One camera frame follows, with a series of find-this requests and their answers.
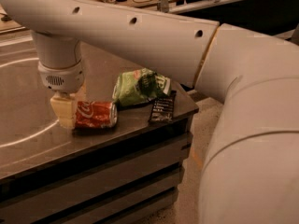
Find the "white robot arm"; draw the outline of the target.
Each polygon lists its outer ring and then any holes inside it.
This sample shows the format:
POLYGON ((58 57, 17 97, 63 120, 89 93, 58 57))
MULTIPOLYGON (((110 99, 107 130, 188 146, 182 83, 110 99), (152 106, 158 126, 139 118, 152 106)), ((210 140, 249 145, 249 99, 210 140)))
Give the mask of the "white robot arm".
POLYGON ((247 29, 90 0, 0 0, 34 34, 43 78, 83 84, 79 42, 212 97, 200 224, 299 224, 299 46, 247 29))

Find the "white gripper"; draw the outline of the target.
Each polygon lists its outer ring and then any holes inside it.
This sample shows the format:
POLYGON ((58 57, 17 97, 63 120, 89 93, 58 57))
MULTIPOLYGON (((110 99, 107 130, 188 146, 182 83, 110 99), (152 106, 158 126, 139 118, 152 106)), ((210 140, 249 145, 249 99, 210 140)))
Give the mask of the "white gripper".
POLYGON ((84 83, 82 62, 64 69, 48 68, 38 63, 38 71, 45 87, 58 91, 50 99, 51 107, 62 127, 75 128, 75 93, 84 83))

